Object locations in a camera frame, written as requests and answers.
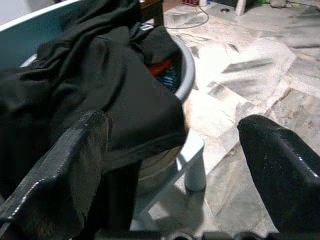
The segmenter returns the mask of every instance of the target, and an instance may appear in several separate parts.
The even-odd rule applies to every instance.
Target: marble floor
[[[180,179],[151,210],[162,231],[235,234],[277,231],[252,181],[237,124],[264,115],[295,131],[320,154],[320,12],[314,6],[264,4],[243,16],[178,5],[164,14],[170,34],[192,52],[196,80],[184,104],[188,125],[205,141],[207,187],[188,192]]]

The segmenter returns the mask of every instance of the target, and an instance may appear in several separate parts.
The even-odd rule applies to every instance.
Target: white plastic stool
[[[149,210],[184,173],[184,185],[187,189],[201,191],[206,187],[204,146],[203,139],[191,129],[181,152],[176,158],[176,168],[172,170],[165,183],[158,190],[136,198],[131,231],[157,229],[149,215]]]

